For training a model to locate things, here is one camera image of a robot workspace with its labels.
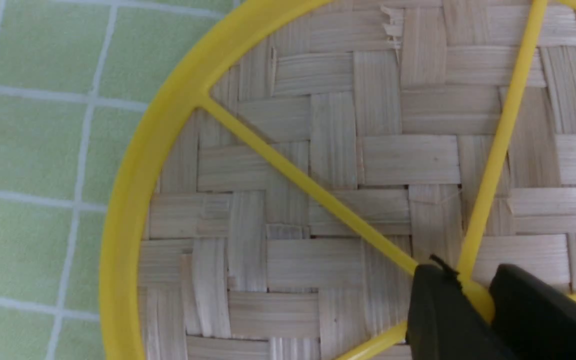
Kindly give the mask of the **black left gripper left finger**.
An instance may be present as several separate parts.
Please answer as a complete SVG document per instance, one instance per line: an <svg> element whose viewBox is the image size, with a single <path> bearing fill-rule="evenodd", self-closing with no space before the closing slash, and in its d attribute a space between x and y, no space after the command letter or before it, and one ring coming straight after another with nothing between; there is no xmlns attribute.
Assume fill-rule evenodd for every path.
<svg viewBox="0 0 576 360"><path fill-rule="evenodd" d="M512 360L464 295L458 272L435 254L413 276L406 342L414 360Z"/></svg>

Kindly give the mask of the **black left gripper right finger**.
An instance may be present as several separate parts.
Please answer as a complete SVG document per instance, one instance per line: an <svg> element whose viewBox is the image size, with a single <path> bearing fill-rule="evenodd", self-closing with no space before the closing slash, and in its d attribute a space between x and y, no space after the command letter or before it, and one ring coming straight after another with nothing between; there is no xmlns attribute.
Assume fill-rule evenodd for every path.
<svg viewBox="0 0 576 360"><path fill-rule="evenodd" d="M576 360L576 301L514 264L491 281L494 333L520 360Z"/></svg>

